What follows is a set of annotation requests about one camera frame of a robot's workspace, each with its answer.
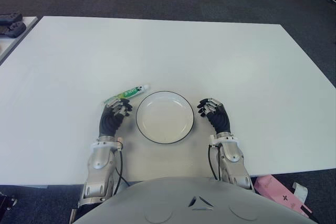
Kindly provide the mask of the robot right hand black silver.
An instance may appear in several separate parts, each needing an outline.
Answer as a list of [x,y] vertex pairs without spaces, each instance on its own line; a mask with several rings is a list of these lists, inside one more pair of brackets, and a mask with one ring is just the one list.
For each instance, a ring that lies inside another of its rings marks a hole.
[[230,121],[224,105],[216,99],[202,99],[197,106],[201,117],[207,118],[217,134],[230,133]]

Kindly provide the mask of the robot left hand black silver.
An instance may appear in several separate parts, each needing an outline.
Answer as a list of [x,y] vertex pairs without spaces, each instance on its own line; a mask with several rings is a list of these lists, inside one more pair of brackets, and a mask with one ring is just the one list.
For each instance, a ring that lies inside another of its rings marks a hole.
[[114,98],[103,109],[99,123],[99,137],[114,137],[125,117],[132,111],[132,105],[128,99]]

